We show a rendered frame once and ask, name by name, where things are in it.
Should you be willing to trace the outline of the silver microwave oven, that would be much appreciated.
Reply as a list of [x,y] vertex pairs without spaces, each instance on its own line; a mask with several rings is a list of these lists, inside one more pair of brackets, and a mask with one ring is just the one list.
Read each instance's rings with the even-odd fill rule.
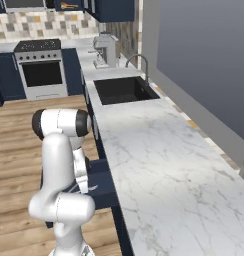
[[7,12],[39,12],[47,9],[45,0],[3,0]]

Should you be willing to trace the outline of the silver oven range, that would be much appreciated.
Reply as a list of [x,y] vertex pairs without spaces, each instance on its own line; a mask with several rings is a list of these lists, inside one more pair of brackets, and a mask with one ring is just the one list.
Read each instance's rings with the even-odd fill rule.
[[68,95],[59,39],[20,41],[14,54],[28,100]]

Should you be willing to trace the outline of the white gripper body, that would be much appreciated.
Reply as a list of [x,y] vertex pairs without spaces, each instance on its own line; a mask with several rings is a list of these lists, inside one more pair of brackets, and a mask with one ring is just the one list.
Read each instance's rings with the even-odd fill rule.
[[75,171],[76,182],[83,194],[88,192],[88,175],[86,170],[76,169]]

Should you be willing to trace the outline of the navy open wall cabinet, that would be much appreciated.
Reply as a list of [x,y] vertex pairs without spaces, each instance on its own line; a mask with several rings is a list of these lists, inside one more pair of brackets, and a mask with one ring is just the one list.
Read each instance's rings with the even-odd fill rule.
[[83,11],[83,0],[54,0],[57,11]]

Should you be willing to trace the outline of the navy counter base cabinets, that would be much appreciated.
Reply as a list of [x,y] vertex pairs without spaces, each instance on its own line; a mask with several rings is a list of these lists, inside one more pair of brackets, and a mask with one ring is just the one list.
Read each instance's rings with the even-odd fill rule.
[[[86,85],[84,76],[81,76],[81,79],[82,79],[83,92],[84,92],[84,85]],[[87,105],[87,109],[88,109],[88,113],[91,117],[92,129],[93,129],[94,112],[93,112],[93,108],[91,105],[90,97],[89,97],[89,104]],[[99,159],[107,160],[100,133],[99,133],[99,139],[98,140],[95,139],[95,143],[96,143]],[[122,251],[122,256],[134,256],[119,201],[118,201],[118,205],[116,207],[110,207],[110,209],[112,210],[112,215],[113,215],[113,219],[114,219],[114,223],[115,223],[115,227],[116,227],[116,232],[118,235],[120,249]]]

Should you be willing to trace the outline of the navy wall cabinets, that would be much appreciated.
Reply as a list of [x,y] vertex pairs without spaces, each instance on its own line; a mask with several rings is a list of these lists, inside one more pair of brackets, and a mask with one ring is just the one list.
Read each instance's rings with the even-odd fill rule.
[[134,0],[82,0],[84,10],[100,23],[133,21]]

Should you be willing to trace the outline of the black sink basin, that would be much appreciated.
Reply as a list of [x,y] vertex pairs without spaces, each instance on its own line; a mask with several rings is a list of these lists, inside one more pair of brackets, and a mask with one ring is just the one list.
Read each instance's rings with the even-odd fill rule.
[[140,76],[95,80],[94,84],[103,105],[159,99]]

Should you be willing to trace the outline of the silver coffee machine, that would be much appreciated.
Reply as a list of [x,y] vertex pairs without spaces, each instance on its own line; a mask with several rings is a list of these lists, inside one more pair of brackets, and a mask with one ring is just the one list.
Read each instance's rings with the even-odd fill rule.
[[96,69],[116,68],[119,66],[120,43],[117,37],[102,32],[93,39],[92,53],[97,57],[93,61]]

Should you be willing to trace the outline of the navy narrow base cabinet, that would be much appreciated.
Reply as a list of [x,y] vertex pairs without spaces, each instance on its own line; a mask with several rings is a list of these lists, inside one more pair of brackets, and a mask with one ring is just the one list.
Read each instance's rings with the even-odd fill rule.
[[71,96],[82,94],[83,85],[81,79],[81,67],[76,49],[63,49],[62,57],[68,95]]

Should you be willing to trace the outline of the navy open drawer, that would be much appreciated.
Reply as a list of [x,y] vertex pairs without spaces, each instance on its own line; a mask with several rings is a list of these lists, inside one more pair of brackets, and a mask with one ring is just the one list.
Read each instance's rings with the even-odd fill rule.
[[89,162],[88,184],[89,187],[98,185],[96,190],[88,192],[95,201],[96,210],[118,205],[115,186],[106,159]]

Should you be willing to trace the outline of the wooden spoon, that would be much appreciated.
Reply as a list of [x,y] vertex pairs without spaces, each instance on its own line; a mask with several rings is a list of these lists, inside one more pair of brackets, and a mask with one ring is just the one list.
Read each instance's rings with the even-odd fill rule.
[[61,2],[60,6],[61,9],[75,9],[79,7],[77,4],[67,4],[66,2]]

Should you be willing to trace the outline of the silver utensil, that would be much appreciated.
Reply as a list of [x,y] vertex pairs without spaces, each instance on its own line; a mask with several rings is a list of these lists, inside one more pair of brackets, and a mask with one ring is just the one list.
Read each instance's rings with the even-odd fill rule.
[[[95,185],[95,186],[92,186],[92,187],[88,187],[88,191],[87,191],[86,193],[88,193],[88,192],[90,192],[90,191],[94,191],[94,190],[96,190],[97,188],[98,188],[98,185]],[[72,187],[70,190],[68,190],[68,193],[86,194],[85,192],[82,192],[82,191],[80,190],[80,188],[79,188],[78,185],[75,185],[75,186]]]

